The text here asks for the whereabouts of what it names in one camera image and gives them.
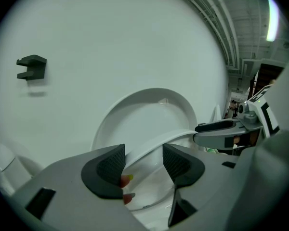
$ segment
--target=ceiling light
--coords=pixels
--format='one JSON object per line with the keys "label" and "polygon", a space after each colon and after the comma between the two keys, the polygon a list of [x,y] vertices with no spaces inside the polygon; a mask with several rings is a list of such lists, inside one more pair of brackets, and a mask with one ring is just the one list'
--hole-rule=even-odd
{"label": "ceiling light", "polygon": [[279,9],[274,0],[269,0],[269,6],[270,6],[270,24],[266,40],[273,42],[276,38],[278,30]]}

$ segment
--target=black bracket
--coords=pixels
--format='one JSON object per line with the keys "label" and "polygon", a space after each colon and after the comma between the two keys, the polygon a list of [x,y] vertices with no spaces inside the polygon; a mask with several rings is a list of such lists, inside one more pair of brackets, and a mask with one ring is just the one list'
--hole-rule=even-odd
{"label": "black bracket", "polygon": [[18,79],[33,80],[44,79],[47,59],[38,55],[31,55],[17,60],[16,64],[26,66],[27,71],[17,75]]}

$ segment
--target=black rectangular slot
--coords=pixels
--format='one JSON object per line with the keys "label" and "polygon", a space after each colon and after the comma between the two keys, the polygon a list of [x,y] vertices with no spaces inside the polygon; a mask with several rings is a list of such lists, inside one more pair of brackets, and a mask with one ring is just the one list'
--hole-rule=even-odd
{"label": "black rectangular slot", "polygon": [[233,147],[233,139],[234,139],[234,136],[232,136],[232,137],[226,137],[226,138],[225,138],[224,147],[225,147],[225,148],[232,148],[232,147]]}
{"label": "black rectangular slot", "polygon": [[236,164],[232,162],[223,162],[222,165],[226,167],[234,168]]}
{"label": "black rectangular slot", "polygon": [[27,205],[26,210],[40,219],[55,193],[56,191],[52,189],[41,188]]}

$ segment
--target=ceiling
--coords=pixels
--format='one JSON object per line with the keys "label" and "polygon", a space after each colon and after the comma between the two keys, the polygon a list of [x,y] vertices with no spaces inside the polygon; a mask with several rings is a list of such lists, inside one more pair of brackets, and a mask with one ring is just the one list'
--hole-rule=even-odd
{"label": "ceiling", "polygon": [[274,42],[266,41],[270,17],[268,0],[188,2],[220,44],[230,89],[246,93],[261,64],[285,67],[289,60],[289,24],[280,12],[277,37]]}

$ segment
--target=person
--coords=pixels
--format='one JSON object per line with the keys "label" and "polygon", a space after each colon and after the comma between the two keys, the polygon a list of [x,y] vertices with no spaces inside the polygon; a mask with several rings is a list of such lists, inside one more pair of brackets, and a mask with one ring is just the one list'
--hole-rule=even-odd
{"label": "person", "polygon": [[237,116],[237,109],[238,109],[238,105],[237,105],[237,103],[235,101],[234,102],[234,111],[233,111],[232,118],[235,118]]}

